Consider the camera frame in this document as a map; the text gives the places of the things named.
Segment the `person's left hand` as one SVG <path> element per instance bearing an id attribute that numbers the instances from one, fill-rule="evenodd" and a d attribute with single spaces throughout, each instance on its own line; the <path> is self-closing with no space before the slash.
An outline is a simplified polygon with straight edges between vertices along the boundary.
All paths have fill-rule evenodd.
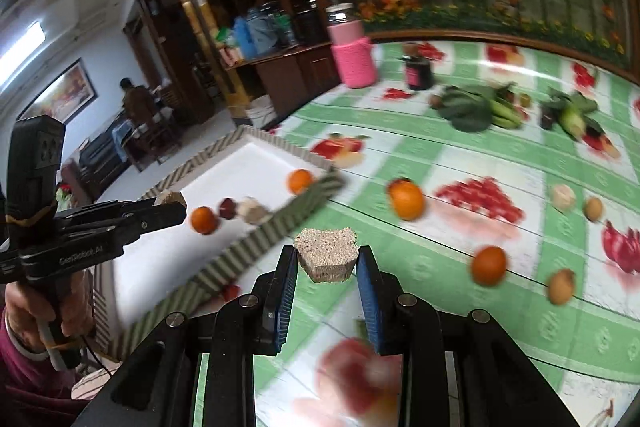
<path id="1" fill-rule="evenodd" d="M 89 301 L 88 272 L 76 272 L 70 278 L 70 292 L 58 305 L 61 331 L 66 337 L 86 335 L 93 328 Z M 49 323 L 56 317 L 50 303 L 38 291 L 20 282 L 6 285 L 6 319 L 18 341 L 28 350 L 46 350 L 39 334 L 38 321 Z"/>

